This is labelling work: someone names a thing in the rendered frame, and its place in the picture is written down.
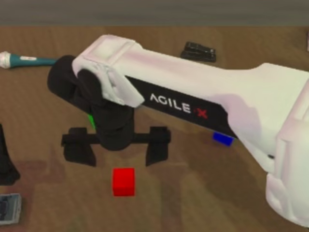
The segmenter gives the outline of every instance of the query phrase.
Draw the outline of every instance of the red cube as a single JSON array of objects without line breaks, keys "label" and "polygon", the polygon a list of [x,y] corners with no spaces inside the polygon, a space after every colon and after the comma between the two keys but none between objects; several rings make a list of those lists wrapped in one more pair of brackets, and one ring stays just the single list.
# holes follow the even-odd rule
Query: red cube
[{"label": "red cube", "polygon": [[112,192],[115,197],[129,197],[135,195],[134,168],[113,169]]}]

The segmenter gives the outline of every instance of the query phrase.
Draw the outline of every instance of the blue block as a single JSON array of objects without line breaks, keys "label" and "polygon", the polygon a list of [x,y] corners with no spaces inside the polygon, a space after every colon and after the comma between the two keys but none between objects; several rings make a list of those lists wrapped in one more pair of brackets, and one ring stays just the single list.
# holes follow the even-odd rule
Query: blue block
[{"label": "blue block", "polygon": [[220,142],[220,143],[222,143],[226,146],[231,146],[233,141],[234,141],[234,138],[228,137],[226,135],[223,135],[223,134],[220,134],[220,133],[217,133],[217,132],[213,133],[212,139],[215,140],[215,141],[218,141],[218,142]]}]

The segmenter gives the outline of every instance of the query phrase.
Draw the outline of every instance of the green block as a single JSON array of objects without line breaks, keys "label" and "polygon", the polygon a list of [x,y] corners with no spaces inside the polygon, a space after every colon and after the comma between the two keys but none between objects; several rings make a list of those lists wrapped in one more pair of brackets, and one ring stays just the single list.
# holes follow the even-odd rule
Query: green block
[{"label": "green block", "polygon": [[88,115],[88,119],[89,119],[89,121],[90,121],[90,123],[91,123],[93,129],[95,129],[95,128],[96,128],[96,125],[95,125],[95,121],[94,121],[92,115]]}]

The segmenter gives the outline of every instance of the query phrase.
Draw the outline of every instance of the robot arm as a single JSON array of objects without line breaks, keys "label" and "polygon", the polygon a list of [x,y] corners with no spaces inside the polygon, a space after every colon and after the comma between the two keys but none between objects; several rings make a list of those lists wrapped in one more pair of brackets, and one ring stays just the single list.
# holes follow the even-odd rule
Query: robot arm
[{"label": "robot arm", "polygon": [[138,84],[148,83],[222,106],[235,136],[268,173],[270,206],[287,220],[309,227],[307,72],[268,63],[251,70],[224,70],[145,50],[133,40],[111,35],[98,38],[73,61],[76,77],[84,69],[98,77],[103,98],[120,105],[155,101],[166,111],[193,112],[194,106],[179,104],[180,95],[173,99]]}]

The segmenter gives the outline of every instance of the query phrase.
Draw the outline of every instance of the black object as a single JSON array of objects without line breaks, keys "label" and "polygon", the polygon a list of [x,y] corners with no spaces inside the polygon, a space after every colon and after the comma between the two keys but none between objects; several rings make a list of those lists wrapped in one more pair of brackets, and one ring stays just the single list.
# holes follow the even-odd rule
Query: black object
[{"label": "black object", "polygon": [[60,58],[49,72],[47,85],[52,93],[91,114],[96,134],[87,134],[86,128],[71,128],[61,141],[65,159],[95,166],[91,144],[117,151],[132,143],[147,143],[146,166],[166,160],[170,131],[166,127],[151,127],[149,134],[135,133],[134,108],[103,99],[100,81],[92,72],[81,70],[76,78],[72,70],[74,59],[73,56]]},{"label": "black object", "polygon": [[9,157],[3,127],[0,124],[0,185],[10,186],[18,179],[20,174]]},{"label": "black object", "polygon": [[216,50],[213,48],[205,47],[198,43],[187,42],[184,50],[180,54],[183,59],[203,61],[203,62],[216,62]]}]

